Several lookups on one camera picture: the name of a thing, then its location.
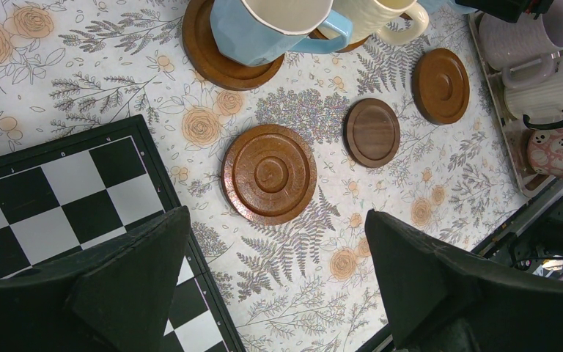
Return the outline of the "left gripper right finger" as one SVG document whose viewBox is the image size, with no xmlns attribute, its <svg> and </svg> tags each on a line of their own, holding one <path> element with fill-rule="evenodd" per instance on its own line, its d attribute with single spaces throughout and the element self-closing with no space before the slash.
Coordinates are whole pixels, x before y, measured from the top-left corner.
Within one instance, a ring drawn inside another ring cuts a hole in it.
<svg viewBox="0 0 563 352">
<path fill-rule="evenodd" d="M 563 351 L 563 281 L 487 260 L 370 210 L 365 235 L 394 345 Z"/>
</svg>

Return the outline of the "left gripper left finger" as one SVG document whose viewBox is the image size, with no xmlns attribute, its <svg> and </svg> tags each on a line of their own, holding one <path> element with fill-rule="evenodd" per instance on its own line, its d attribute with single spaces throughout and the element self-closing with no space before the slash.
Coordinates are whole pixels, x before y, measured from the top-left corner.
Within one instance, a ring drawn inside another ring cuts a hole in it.
<svg viewBox="0 0 563 352">
<path fill-rule="evenodd" d="M 0 279 L 0 351 L 157 351 L 191 231 L 187 207 Z"/>
</svg>

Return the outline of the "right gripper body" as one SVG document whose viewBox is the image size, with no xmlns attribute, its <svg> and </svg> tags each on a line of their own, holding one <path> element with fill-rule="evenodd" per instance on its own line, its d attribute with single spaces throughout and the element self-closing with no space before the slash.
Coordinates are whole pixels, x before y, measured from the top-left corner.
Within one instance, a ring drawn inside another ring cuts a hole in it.
<svg viewBox="0 0 563 352">
<path fill-rule="evenodd" d="M 538 19 L 551 7 L 553 0 L 456 0 L 456 4 L 474 8 L 509 23 L 517 23 L 522 14 Z"/>
</svg>

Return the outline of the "lilac mug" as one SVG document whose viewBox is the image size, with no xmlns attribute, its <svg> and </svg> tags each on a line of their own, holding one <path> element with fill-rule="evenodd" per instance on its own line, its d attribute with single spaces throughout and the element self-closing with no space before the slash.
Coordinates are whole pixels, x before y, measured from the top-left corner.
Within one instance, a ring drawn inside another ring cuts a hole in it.
<svg viewBox="0 0 563 352">
<path fill-rule="evenodd" d="M 479 44 L 485 61 L 501 71 L 505 87 L 544 82 L 556 69 L 551 54 L 563 49 L 563 1 L 554 1 L 539 18 L 522 15 L 517 23 L 484 14 Z"/>
</svg>

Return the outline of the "white mug black rim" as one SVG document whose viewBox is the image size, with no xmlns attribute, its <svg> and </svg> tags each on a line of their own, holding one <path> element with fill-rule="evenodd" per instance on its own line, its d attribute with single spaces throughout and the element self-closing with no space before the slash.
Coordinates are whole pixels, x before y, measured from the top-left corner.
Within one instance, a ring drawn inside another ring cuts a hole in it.
<svg viewBox="0 0 563 352">
<path fill-rule="evenodd" d="M 538 64 L 501 71 L 507 110 L 527 128 L 563 128 L 563 56 L 545 54 Z"/>
</svg>

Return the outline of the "metal tray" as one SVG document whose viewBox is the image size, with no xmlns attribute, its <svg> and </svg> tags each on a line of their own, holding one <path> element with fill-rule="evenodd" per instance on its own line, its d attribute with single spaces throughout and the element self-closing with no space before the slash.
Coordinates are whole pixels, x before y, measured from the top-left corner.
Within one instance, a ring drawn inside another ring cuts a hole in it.
<svg viewBox="0 0 563 352">
<path fill-rule="evenodd" d="M 491 99 L 495 105 L 499 127 L 506 142 L 506 149 L 515 179 L 521 191 L 527 197 L 534 197 L 541 192 L 556 176 L 537 174 L 530 166 L 527 158 L 527 143 L 535 130 L 527 128 L 522 119 L 514 117 L 504 102 L 504 84 L 501 80 L 501 71 L 493 69 L 484 59 L 479 44 L 479 25 L 485 12 L 475 12 L 469 16 L 471 34 L 479 54 L 485 79 L 488 84 Z M 563 49 L 551 54 L 552 58 L 563 56 Z"/>
</svg>

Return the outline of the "cream yellow mug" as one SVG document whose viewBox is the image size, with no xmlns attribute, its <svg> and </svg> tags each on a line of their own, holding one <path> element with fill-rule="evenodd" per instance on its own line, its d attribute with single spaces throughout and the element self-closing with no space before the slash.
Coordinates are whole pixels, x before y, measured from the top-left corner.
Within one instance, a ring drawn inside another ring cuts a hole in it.
<svg viewBox="0 0 563 352">
<path fill-rule="evenodd" d="M 389 45 L 404 45 L 423 34 L 430 24 L 427 11 L 416 0 L 335 0 L 332 10 L 353 23 L 349 44 L 376 34 Z M 394 31 L 386 27 L 402 14 L 411 18 L 409 28 Z"/>
</svg>

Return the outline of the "dark walnut coaster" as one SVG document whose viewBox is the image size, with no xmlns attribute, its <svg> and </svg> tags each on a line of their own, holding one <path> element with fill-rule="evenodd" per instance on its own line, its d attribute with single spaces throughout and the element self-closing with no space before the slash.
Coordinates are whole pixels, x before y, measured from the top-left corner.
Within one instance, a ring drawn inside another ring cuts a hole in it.
<svg viewBox="0 0 563 352">
<path fill-rule="evenodd" d="M 359 164 L 376 169 L 387 165 L 400 146 L 400 124 L 394 110 L 376 98 L 353 104 L 344 122 L 347 151 Z"/>
</svg>

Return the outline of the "light blue faceted mug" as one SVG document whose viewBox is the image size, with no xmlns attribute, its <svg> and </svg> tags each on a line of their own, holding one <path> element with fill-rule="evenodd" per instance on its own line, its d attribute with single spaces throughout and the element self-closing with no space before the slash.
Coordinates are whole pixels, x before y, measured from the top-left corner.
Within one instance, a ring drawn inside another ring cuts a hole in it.
<svg viewBox="0 0 563 352">
<path fill-rule="evenodd" d="M 329 54 L 345 48 L 353 23 L 332 1 L 214 1 L 210 25 L 225 57 L 245 66 L 273 62 L 288 51 Z"/>
</svg>

